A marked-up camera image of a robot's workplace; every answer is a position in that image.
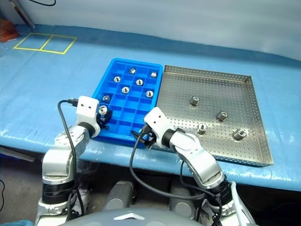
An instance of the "hex nut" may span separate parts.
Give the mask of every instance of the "hex nut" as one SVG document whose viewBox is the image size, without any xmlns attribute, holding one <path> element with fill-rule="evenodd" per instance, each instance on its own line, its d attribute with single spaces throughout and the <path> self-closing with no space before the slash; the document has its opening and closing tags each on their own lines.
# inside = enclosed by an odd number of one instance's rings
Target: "hex nut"
<svg viewBox="0 0 301 226">
<path fill-rule="evenodd" d="M 156 77 L 157 77 L 157 72 L 152 72 L 152 73 L 150 74 L 150 76 L 151 76 L 152 78 L 156 78 Z"/>
<path fill-rule="evenodd" d="M 193 96 L 190 100 L 190 104 L 193 106 L 197 106 L 199 104 L 199 98 L 196 96 Z"/>
<path fill-rule="evenodd" d="M 120 80 L 121 80 L 121 78 L 120 78 L 119 76 L 116 76 L 116 77 L 114 78 L 114 82 L 120 82 Z"/>
<path fill-rule="evenodd" d="M 103 101 L 109 103 L 111 100 L 111 97 L 109 95 L 103 96 Z"/>
<path fill-rule="evenodd" d="M 100 113 L 100 115 L 106 115 L 108 112 L 107 106 L 101 105 L 98 109 L 98 112 Z"/>
<path fill-rule="evenodd" d="M 233 133 L 233 137 L 236 140 L 242 140 L 246 137 L 246 132 L 243 129 L 237 129 L 234 133 Z"/>
<path fill-rule="evenodd" d="M 136 69 L 131 68 L 131 69 L 128 70 L 128 72 L 129 72 L 130 74 L 135 74 L 135 73 L 136 73 Z"/>
<path fill-rule="evenodd" d="M 136 85 L 137 86 L 142 86 L 143 85 L 143 80 L 142 79 L 137 79 L 136 80 Z"/>
<path fill-rule="evenodd" d="M 127 94 L 127 93 L 129 93 L 130 88 L 127 87 L 127 86 L 125 86 L 125 87 L 123 87 L 123 88 L 121 89 L 121 91 L 122 91 L 122 93 Z"/>
<path fill-rule="evenodd" d="M 225 111 L 220 111 L 216 116 L 220 121 L 225 121 L 228 117 L 228 114 Z"/>
<path fill-rule="evenodd" d="M 152 98 L 153 95 L 154 95 L 154 92 L 151 91 L 151 90 L 148 90 L 148 91 L 146 91 L 145 95 L 146 95 L 146 97 L 148 97 L 148 98 Z"/>
<path fill-rule="evenodd" d="M 206 131 L 207 131 L 207 125 L 206 124 L 200 123 L 197 126 L 197 132 L 198 132 L 198 134 L 204 134 L 204 133 L 206 133 Z"/>
</svg>

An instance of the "table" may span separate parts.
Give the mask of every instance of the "table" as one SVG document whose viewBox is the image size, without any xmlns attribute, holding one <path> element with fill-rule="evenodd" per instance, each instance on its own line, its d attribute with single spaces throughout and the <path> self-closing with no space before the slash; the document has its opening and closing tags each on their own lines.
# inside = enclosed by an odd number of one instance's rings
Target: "table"
<svg viewBox="0 0 301 226">
<path fill-rule="evenodd" d="M 248 50 L 221 48 L 90 28 L 38 25 L 34 32 L 77 37 L 65 54 L 13 49 L 21 37 L 0 44 L 0 144 L 45 153 L 63 131 L 56 105 L 61 99 L 92 96 L 113 58 L 251 75 L 274 165 L 257 168 L 219 162 L 228 180 L 301 191 L 301 62 Z M 41 39 L 28 37 L 41 47 Z M 70 40 L 56 38 L 60 50 Z M 68 125 L 75 108 L 63 106 Z M 91 140 L 81 158 L 128 166 L 132 147 Z M 134 166 L 178 174 L 181 161 L 170 152 L 139 149 Z"/>
</svg>

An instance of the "floor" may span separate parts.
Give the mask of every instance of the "floor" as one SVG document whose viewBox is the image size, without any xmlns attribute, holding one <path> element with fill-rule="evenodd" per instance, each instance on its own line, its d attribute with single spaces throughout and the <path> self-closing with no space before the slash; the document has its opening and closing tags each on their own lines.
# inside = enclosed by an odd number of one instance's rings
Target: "floor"
<svg viewBox="0 0 301 226">
<path fill-rule="evenodd" d="M 1 157 L 0 178 L 5 182 L 6 188 L 0 223 L 21 219 L 35 220 L 37 202 L 42 192 L 41 156 L 36 157 L 35 162 Z M 174 177 L 147 171 L 139 171 L 139 175 L 144 181 L 166 191 L 170 179 Z M 118 180 L 131 178 L 128 168 L 107 164 L 98 164 L 93 177 L 94 184 L 88 213 L 102 209 L 110 189 Z M 139 186 L 136 190 L 137 195 L 133 207 L 168 209 L 167 198 L 162 198 Z M 238 185 L 238 192 L 256 222 L 261 226 L 293 225 L 299 222 L 297 216 L 301 211 L 301 195 L 298 192 L 243 185 Z"/>
</svg>

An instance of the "metal tray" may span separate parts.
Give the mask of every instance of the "metal tray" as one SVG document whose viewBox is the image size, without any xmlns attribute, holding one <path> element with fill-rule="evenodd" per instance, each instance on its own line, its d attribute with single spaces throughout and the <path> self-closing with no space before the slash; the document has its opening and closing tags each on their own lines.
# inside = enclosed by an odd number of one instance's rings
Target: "metal tray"
<svg viewBox="0 0 301 226">
<path fill-rule="evenodd" d="M 190 104 L 192 96 L 200 98 L 197 106 Z M 250 76 L 166 65 L 157 106 L 175 128 L 197 135 L 218 160 L 273 164 Z M 221 110 L 229 115 L 223 122 L 216 118 Z M 200 123 L 208 126 L 203 135 L 196 129 Z M 247 137 L 235 140 L 237 129 L 244 129 Z"/>
</svg>

